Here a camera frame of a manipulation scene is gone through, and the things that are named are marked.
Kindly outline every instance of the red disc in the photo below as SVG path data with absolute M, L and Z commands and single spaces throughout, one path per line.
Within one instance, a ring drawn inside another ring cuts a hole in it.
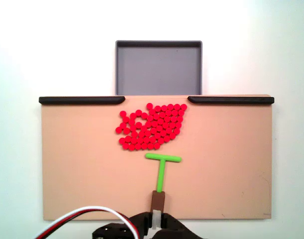
M 146 143 L 142 143 L 141 148 L 142 149 L 147 149 L 147 144 Z
M 160 125 L 162 125 L 164 123 L 164 120 L 163 119 L 158 119 L 157 123 L 160 124 Z
M 125 143 L 125 138 L 120 138 L 120 139 L 118 140 L 118 142 L 119 142 L 120 144 L 124 144 L 124 143 Z
M 143 141 L 144 141 L 144 143 L 149 143 L 150 138 L 149 137 L 145 137 L 145 138 L 143 138 Z
M 157 125 L 157 121 L 152 121 L 152 127 L 156 127 Z
M 136 127 L 136 128 L 141 128 L 141 127 L 142 127 L 142 123 L 141 123 L 141 122 L 137 122 L 137 123 L 135 124 L 135 127 Z
M 181 131 L 180 131 L 179 128 L 175 128 L 175 129 L 174 129 L 174 134 L 178 135 L 180 132 L 181 132 Z
M 174 109 L 176 109 L 177 111 L 181 108 L 181 106 L 179 104 L 175 104 L 174 105 Z
M 163 105 L 163 106 L 161 107 L 161 110 L 165 112 L 165 111 L 167 110 L 167 106 L 166 106 L 166 105 Z
M 115 129 L 115 132 L 116 132 L 116 133 L 122 133 L 122 128 L 121 128 L 121 127 L 117 127 L 117 128 Z
M 147 113 L 145 113 L 145 112 L 142 113 L 142 114 L 141 114 L 141 117 L 142 117 L 142 119 L 146 119 L 146 118 L 147 118 Z
M 126 123 L 124 123 L 124 122 L 120 123 L 120 127 L 121 128 L 126 128 Z
M 130 119 L 130 120 L 128 121 L 128 124 L 129 124 L 129 125 L 134 125 L 134 124 L 135 124 L 135 120 L 134 120 L 134 119 Z
M 164 129 L 168 128 L 168 123 L 167 122 L 163 123 L 163 128 Z
M 125 116 L 126 116 L 126 112 L 125 112 L 125 111 L 121 111 L 121 112 L 120 112 L 120 116 L 121 116 L 121 117 L 125 117 Z
M 164 137 L 164 142 L 167 143 L 167 142 L 169 142 L 170 140 L 171 140 L 171 138 L 170 138 L 168 135 Z
M 171 128 L 167 128 L 165 131 L 166 131 L 166 134 L 172 133 L 172 129 Z
M 142 115 L 142 110 L 137 110 L 137 111 L 135 111 L 135 113 L 136 113 L 136 116 L 141 116 Z
M 162 131 L 160 132 L 160 135 L 161 135 L 162 137 L 164 137 L 164 136 L 166 135 L 166 131 L 165 131 L 165 130 L 162 130 Z
M 136 144 L 137 143 L 137 139 L 136 138 L 132 138 L 131 139 L 131 143 Z
M 158 126 L 156 127 L 156 130 L 157 130 L 158 132 L 160 132 L 160 131 L 163 130 L 163 127 L 162 127 L 161 125 L 158 125 Z
M 148 116 L 147 117 L 147 121 L 152 121 L 153 120 L 153 116 Z
M 122 145 L 122 147 L 123 147 L 123 149 L 128 149 L 128 143 L 124 143 L 124 144 Z
M 155 134 L 156 133 L 156 128 L 151 128 L 151 134 Z
M 142 144 L 143 142 L 144 142 L 143 138 L 138 138 L 138 139 L 137 139 L 137 143 Z
M 160 112 L 160 118 L 164 118 L 166 116 L 165 112 Z
M 128 146 L 128 149 L 129 149 L 130 151 L 133 151 L 133 150 L 135 149 L 135 145 L 134 145 L 134 144 L 130 144 L 130 145 Z
M 127 136 L 127 137 L 125 137 L 125 142 L 127 142 L 127 143 L 130 143 L 131 142 L 131 136 Z
M 174 133 L 171 133 L 171 134 L 170 134 L 170 138 L 171 138 L 171 139 L 174 139 L 174 138 L 176 138 L 176 134 L 174 134 Z
M 154 108 L 154 109 L 155 109 L 155 111 L 156 111 L 156 112 L 161 111 L 161 107 L 160 107 L 160 106 L 155 106 L 155 108 Z
M 151 143 L 155 143 L 156 142 L 156 138 L 155 137 L 150 137 L 150 142 Z
M 155 149 L 159 149 L 160 147 L 161 147 L 161 145 L 160 145 L 159 143 L 155 143 L 155 144 L 154 144 L 154 148 L 155 148 Z
M 152 124 L 151 124 L 151 122 L 148 121 L 148 122 L 145 123 L 145 126 L 146 126 L 147 128 L 149 128 L 149 127 L 152 126 Z
M 130 129 L 126 127 L 126 128 L 123 130 L 123 133 L 124 133 L 124 134 L 129 134 L 129 133 L 130 133 Z
M 135 145 L 135 149 L 136 149 L 136 150 L 140 150 L 140 149 L 141 149 L 141 144 L 137 143 L 137 144 Z
M 164 139 L 163 139 L 163 138 L 159 138 L 159 139 L 157 140 L 157 142 L 158 142 L 159 144 L 163 144 L 163 143 L 164 143 Z
M 127 123 L 129 120 L 130 120 L 129 117 L 127 117 L 127 116 L 123 117 L 123 122 L 124 122 L 124 123 Z
M 147 107 L 148 110 L 150 110 L 150 109 L 153 108 L 153 104 L 152 104 L 152 103 L 148 103 L 148 104 L 146 105 L 146 107 Z
M 177 122 L 177 123 L 175 124 L 175 127 L 176 127 L 176 128 L 180 128 L 180 127 L 182 127 L 182 123 Z
M 144 133 L 145 133 L 145 136 L 146 136 L 146 137 L 151 136 L 151 131 L 149 131 L 149 130 L 145 131 Z
M 169 122 L 169 121 L 171 121 L 171 118 L 170 118 L 169 116 L 166 116 L 166 117 L 164 118 L 164 121 L 165 121 L 165 122 Z
M 143 138 L 143 137 L 145 136 L 145 133 L 144 133 L 143 131 L 141 131 L 140 133 L 138 133 L 138 136 L 139 136 L 140 138 Z
M 150 109 L 149 114 L 152 116 L 155 114 L 155 110 L 154 109 Z
M 178 112 L 176 110 L 173 110 L 172 111 L 172 116 L 177 116 L 178 115 Z
M 166 114 L 167 116 L 171 116 L 171 115 L 172 115 L 172 112 L 171 112 L 170 110 L 166 110 L 165 114 Z
M 138 133 L 136 131 L 133 131 L 132 134 L 131 134 L 131 137 L 136 138 L 137 136 L 138 136 Z
M 152 143 L 149 143 L 148 145 L 147 145 L 147 147 L 148 147 L 148 149 L 153 149 L 154 148 L 154 145 L 152 144 Z
M 177 121 L 177 117 L 176 116 L 172 116 L 171 117 L 171 122 L 176 122 Z
M 178 116 L 178 117 L 177 117 L 177 121 L 178 121 L 178 122 L 182 122 L 182 121 L 183 121 L 183 117 L 182 117 L 182 116 Z
M 178 111 L 178 114 L 179 114 L 180 116 L 183 116 L 184 113 L 185 113 L 185 111 L 183 111 L 183 110 L 179 110 L 179 111 Z

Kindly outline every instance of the green t-shaped tool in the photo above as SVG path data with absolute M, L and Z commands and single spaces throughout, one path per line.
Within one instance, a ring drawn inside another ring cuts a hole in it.
M 158 193 L 162 192 L 163 182 L 164 182 L 164 171 L 165 171 L 165 162 L 181 162 L 182 158 L 177 156 L 169 156 L 169 155 L 161 155 L 156 153 L 147 153 L 145 155 L 146 158 L 149 159 L 157 159 L 160 161 L 160 169 L 158 171 L 158 180 L 157 180 L 157 189 Z

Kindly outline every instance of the black edge strip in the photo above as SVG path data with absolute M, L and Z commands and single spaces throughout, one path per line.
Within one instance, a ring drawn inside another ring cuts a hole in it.
M 118 105 L 124 101 L 124 96 L 39 97 L 42 105 Z
M 273 97 L 228 97 L 228 96 L 188 96 L 194 104 L 215 105 L 271 105 L 275 102 Z

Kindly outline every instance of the red game piece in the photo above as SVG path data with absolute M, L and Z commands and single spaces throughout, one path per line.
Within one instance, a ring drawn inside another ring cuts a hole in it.
M 123 117 L 123 122 L 124 122 L 124 123 L 127 123 L 129 120 L 130 120 L 129 117 L 127 117 L 127 116 Z
M 182 121 L 183 121 L 183 117 L 182 117 L 182 116 L 178 116 L 178 117 L 177 117 L 177 121 L 178 121 L 178 122 L 182 122 Z
M 128 127 L 126 127 L 124 130 L 123 130 L 123 133 L 124 134 L 129 134 L 130 133 L 130 129 Z
M 163 144 L 163 143 L 164 143 L 164 139 L 163 139 L 163 138 L 159 138 L 159 139 L 157 140 L 157 142 L 158 142 L 159 144 Z
M 135 149 L 135 145 L 134 145 L 134 144 L 130 144 L 130 145 L 128 146 L 128 149 L 129 149 L 130 151 L 133 151 L 133 150 Z
M 117 127 L 117 128 L 115 129 L 115 132 L 116 132 L 116 133 L 122 133 L 122 128 L 121 128 L 121 127 Z
M 153 108 L 153 104 L 152 104 L 152 103 L 148 103 L 148 104 L 146 105 L 146 107 L 147 107 L 148 110 L 150 110 L 150 109 Z
M 147 118 L 147 113 L 145 113 L 145 112 L 142 113 L 142 114 L 141 114 L 141 117 L 142 117 L 142 119 L 146 119 L 146 118 Z
M 151 134 L 155 134 L 156 133 L 156 128 L 151 128 Z
M 174 129 L 174 134 L 178 135 L 180 132 L 181 132 L 181 131 L 180 131 L 179 128 L 175 128 L 175 129 Z
M 154 148 L 154 145 L 152 144 L 152 143 L 149 143 L 148 145 L 147 145 L 147 147 L 148 147 L 148 149 L 153 149 Z
M 173 110 L 172 111 L 172 116 L 177 116 L 178 115 L 178 112 L 176 110 Z
M 148 116 L 147 117 L 147 121 L 152 121 L 153 120 L 153 116 Z
M 125 143 L 125 138 L 120 138 L 120 139 L 118 140 L 118 142 L 119 142 L 120 144 L 124 144 L 124 143 Z
M 155 149 L 159 149 L 160 147 L 161 147 L 161 145 L 160 145 L 159 143 L 155 143 L 155 144 L 154 144 L 154 148 L 155 148 Z
M 143 138 L 143 141 L 144 141 L 144 143 L 149 143 L 150 138 L 149 137 L 145 137 L 145 138 Z
M 166 106 L 166 105 L 163 105 L 163 106 L 161 107 L 161 110 L 165 112 L 165 111 L 167 110 L 167 106 Z
M 178 111 L 180 108 L 181 108 L 181 106 L 180 106 L 179 104 L 175 104 L 175 105 L 174 105 L 174 109 L 175 109 L 175 110 Z
M 136 149 L 136 150 L 140 150 L 140 149 L 141 149 L 141 145 L 140 145 L 139 143 L 137 143 L 137 144 L 135 145 L 135 149 Z
M 183 110 L 179 110 L 179 111 L 178 111 L 178 114 L 179 114 L 180 116 L 183 116 L 184 113 L 185 113 L 185 111 L 183 111 Z
M 137 143 L 137 139 L 136 138 L 132 138 L 131 139 L 131 143 L 136 144 Z
M 120 127 L 121 128 L 126 128 L 126 123 L 124 123 L 124 122 L 120 123 Z
M 154 108 L 154 109 L 155 109 L 155 111 L 156 111 L 156 112 L 161 111 L 161 107 L 160 107 L 160 106 L 155 106 L 155 108 Z
M 120 116 L 123 118 L 123 117 L 125 117 L 126 116 L 126 112 L 125 111 L 121 111 L 120 112 Z
M 137 143 L 142 144 L 144 142 L 143 138 L 138 138 Z
M 141 122 L 137 122 L 137 123 L 135 124 L 135 127 L 136 127 L 136 128 L 141 128 L 141 127 L 142 127 L 142 123 L 141 123 Z
M 127 142 L 127 143 L 130 143 L 131 142 L 131 136 L 127 136 L 127 137 L 125 137 L 125 142 Z
M 164 142 L 167 143 L 167 142 L 169 142 L 170 140 L 171 140 L 171 138 L 170 138 L 168 135 L 164 137 Z
M 156 138 L 155 137 L 150 137 L 150 142 L 151 143 L 155 143 L 156 142 Z
M 123 149 L 128 149 L 128 143 L 124 143 L 124 144 L 122 145 L 122 147 L 123 147 Z
M 171 133 L 171 134 L 170 134 L 170 138 L 171 138 L 171 139 L 174 139 L 174 138 L 176 138 L 176 134 L 174 134 L 174 133 Z
M 169 117 L 169 116 L 166 116 L 165 118 L 164 118 L 164 121 L 165 122 L 169 122 L 171 120 L 171 118 Z
M 162 131 L 160 132 L 160 135 L 161 135 L 162 137 L 164 137 L 164 136 L 166 135 L 166 131 L 165 131 L 165 130 L 162 130 Z
M 135 111 L 135 113 L 136 113 L 136 116 L 141 116 L 142 115 L 142 110 L 137 110 L 137 111 Z
M 146 137 L 151 136 L 151 131 L 149 131 L 149 130 L 145 131 L 144 133 L 145 133 L 145 136 L 146 136 Z
M 146 143 L 142 143 L 141 148 L 142 149 L 147 149 L 147 144 Z

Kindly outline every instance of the white wire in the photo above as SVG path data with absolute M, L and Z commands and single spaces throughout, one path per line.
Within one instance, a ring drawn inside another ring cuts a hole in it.
M 69 213 L 67 213 L 66 215 L 63 215 L 62 217 L 58 218 L 57 220 L 53 221 L 48 227 L 46 227 L 42 232 L 40 232 L 36 237 L 38 238 L 38 236 L 40 236 L 41 234 L 43 234 L 46 230 L 48 230 L 50 227 L 52 227 L 53 225 L 57 224 L 58 222 L 60 222 L 61 220 L 65 219 L 66 217 L 68 216 L 71 216 L 72 214 L 74 213 L 78 213 L 80 211 L 83 211 L 83 210 L 103 210 L 103 211 L 107 211 L 107 212 L 110 212 L 110 213 L 113 213 L 114 215 L 116 215 L 118 218 L 120 218 L 127 226 L 128 228 L 131 230 L 131 232 L 133 233 L 134 235 L 134 239 L 139 239 L 139 236 L 136 232 L 136 230 L 134 229 L 134 227 L 128 222 L 128 220 L 123 217 L 120 213 L 114 211 L 113 209 L 111 208 L 107 208 L 107 207 L 102 207 L 102 206 L 87 206 L 87 207 L 82 207 L 82 208 L 78 208 L 78 209 L 75 209 L 74 211 L 71 211 Z

